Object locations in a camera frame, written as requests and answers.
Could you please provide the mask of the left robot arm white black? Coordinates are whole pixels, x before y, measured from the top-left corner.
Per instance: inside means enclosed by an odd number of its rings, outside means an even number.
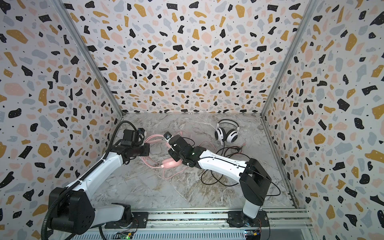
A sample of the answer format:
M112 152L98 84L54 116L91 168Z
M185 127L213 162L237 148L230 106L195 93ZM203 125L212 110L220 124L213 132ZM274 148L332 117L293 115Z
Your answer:
M45 216L42 235L48 229L82 235L91 228L136 228L147 226L147 212L132 213L131 206L113 203L94 208L90 199L105 180L118 168L135 157L147 157L150 144L114 145L112 150L85 174L65 188L55 188L49 195L49 209Z

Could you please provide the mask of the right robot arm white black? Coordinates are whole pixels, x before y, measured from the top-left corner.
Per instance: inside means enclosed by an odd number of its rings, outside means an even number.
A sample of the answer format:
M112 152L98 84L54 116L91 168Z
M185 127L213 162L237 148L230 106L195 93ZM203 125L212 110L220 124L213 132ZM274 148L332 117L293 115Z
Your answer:
M190 168L199 168L217 172L240 184L246 199L243 215L255 219L263 206L272 183L271 177L256 159L248 161L234 160L217 155L203 147L193 147L180 135L164 137L170 145L169 155Z

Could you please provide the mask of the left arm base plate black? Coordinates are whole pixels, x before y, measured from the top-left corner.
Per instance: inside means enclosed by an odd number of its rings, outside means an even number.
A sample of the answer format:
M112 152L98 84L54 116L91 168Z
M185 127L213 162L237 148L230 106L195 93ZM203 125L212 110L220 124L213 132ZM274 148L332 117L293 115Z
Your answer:
M133 212L126 220L106 223L105 229L145 229L148 219L148 212Z

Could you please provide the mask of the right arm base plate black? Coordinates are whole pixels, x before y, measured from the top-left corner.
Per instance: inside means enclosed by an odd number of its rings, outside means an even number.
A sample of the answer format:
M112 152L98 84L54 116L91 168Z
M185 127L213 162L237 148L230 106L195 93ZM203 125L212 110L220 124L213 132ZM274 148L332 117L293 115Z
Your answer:
M269 227L269 218L267 213L263 210L259 211L255 218L250 218L246 216L243 211L229 211L227 223L232 228L242 228L242 227Z

